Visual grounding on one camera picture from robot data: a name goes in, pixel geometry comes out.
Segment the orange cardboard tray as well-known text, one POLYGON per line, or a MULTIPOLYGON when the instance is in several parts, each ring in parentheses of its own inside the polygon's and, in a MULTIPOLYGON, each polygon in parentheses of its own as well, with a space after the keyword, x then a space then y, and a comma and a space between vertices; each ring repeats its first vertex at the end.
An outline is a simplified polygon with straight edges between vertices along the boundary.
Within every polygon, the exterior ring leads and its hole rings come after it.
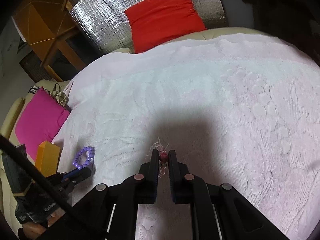
POLYGON ((61 148, 51 142, 42 142, 37 149, 35 167, 44 177, 56 174, 61 148))

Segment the magenta cushion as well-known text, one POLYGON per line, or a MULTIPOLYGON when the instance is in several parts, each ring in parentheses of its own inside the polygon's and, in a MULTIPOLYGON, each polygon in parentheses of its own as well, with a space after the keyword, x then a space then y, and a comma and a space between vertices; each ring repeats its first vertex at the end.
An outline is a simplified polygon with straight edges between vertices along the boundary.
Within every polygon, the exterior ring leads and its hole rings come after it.
POLYGON ((52 142, 67 120, 69 111, 40 88, 26 105, 16 122, 17 140, 25 145, 31 159, 36 160, 38 146, 52 142))

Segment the pale pink towel blanket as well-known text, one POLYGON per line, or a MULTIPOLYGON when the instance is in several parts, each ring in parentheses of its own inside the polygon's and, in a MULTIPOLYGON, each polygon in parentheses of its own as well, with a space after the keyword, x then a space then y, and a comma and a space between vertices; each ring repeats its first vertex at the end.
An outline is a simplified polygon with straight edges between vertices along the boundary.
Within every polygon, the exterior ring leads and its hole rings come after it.
POLYGON ((319 221, 319 66, 294 46, 233 34, 115 52, 66 91, 59 171, 95 148, 73 203, 137 173, 160 142, 204 181, 232 184, 289 239, 307 239, 319 221))

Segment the red cushion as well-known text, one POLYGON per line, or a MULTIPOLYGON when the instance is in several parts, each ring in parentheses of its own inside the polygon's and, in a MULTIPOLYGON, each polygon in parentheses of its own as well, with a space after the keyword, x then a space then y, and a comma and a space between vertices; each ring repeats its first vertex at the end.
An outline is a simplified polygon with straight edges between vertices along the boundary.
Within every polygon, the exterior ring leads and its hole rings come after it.
POLYGON ((144 0, 124 13, 129 20, 136 54, 207 29, 192 0, 144 0))

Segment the wooden pillar cabinet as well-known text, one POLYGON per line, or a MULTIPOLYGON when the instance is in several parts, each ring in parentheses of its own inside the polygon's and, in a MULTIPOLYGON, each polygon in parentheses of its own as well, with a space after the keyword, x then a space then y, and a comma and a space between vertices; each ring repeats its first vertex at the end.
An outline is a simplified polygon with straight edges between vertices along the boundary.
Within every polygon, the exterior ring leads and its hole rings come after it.
POLYGON ((28 46, 40 59, 40 67, 57 81, 72 79, 86 67, 67 42, 79 33, 63 0, 23 0, 13 20, 28 46))

